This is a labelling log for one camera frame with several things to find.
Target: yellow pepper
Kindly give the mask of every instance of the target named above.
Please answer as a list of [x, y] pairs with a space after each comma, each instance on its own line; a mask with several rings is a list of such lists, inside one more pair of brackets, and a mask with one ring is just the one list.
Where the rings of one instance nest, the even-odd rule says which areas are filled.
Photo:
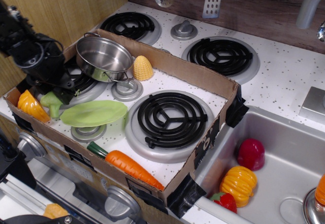
[[236, 166], [226, 173], [219, 188], [220, 192], [230, 193], [235, 198], [237, 207], [244, 207], [254, 195], [256, 185], [257, 177], [250, 169]]
[[31, 93], [26, 90], [22, 93], [18, 100], [18, 109], [35, 117], [42, 122], [48, 122], [51, 120], [49, 115], [43, 109], [43, 107], [38, 103], [38, 101], [31, 95]]

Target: pot handle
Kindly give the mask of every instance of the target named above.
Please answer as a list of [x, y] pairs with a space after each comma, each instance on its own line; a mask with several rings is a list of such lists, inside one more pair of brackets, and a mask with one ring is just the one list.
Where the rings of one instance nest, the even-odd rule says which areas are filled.
[[95, 34], [95, 33], [92, 33], [92, 32], [86, 32], [83, 37], [86, 37], [86, 35], [95, 35], [95, 36], [98, 36], [98, 37], [101, 37], [99, 34]]
[[106, 75], [110, 80], [112, 80], [113, 82], [124, 82], [124, 81], [128, 80], [128, 76], [127, 76], [126, 72], [123, 72], [123, 73], [125, 74], [126, 78], [123, 78], [123, 79], [121, 79], [121, 80], [116, 80], [116, 79], [111, 78], [110, 75], [108, 75], [106, 72], [104, 72], [104, 74], [105, 74], [105, 75]]

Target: faucet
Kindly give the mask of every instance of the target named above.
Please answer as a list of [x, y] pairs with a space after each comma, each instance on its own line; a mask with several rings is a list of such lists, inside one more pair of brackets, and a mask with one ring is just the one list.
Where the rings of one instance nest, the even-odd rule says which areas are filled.
[[[296, 21], [296, 25], [298, 28], [309, 28], [320, 1], [321, 0], [303, 1]], [[320, 25], [317, 31], [317, 38], [321, 41], [325, 41], [325, 21]]]

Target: orange carrot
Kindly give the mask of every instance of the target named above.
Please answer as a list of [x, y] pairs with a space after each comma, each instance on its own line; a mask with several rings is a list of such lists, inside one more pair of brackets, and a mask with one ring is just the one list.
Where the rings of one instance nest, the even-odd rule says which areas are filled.
[[325, 174], [320, 178], [320, 181], [315, 191], [315, 198], [322, 205], [325, 205]]
[[164, 186], [158, 182], [157, 179], [155, 179], [142, 166], [121, 151], [113, 150], [109, 152], [105, 157], [105, 161], [111, 163], [134, 178], [140, 179], [149, 185], [158, 188], [159, 190], [164, 189]]

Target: orange toy food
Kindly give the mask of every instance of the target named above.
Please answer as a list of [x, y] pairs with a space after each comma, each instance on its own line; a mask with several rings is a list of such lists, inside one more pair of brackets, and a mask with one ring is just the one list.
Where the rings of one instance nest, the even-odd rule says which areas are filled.
[[159, 190], [164, 189], [164, 186], [158, 182], [157, 179], [155, 179], [142, 166], [121, 151], [113, 150], [109, 152], [106, 155], [105, 160], [136, 179], [140, 179], [149, 185], [158, 188]]
[[50, 116], [28, 90], [20, 95], [17, 107], [42, 122], [51, 120]]
[[45, 208], [45, 212], [43, 216], [50, 218], [50, 219], [56, 219], [62, 216], [67, 216], [69, 213], [63, 209], [61, 206], [58, 204], [48, 204]]
[[256, 185], [257, 177], [250, 169], [236, 166], [226, 173], [219, 188], [220, 192], [229, 193], [235, 198], [237, 207], [244, 207], [249, 197], [254, 195]]
[[315, 191], [315, 198], [322, 205], [325, 205], [325, 174], [321, 177]]

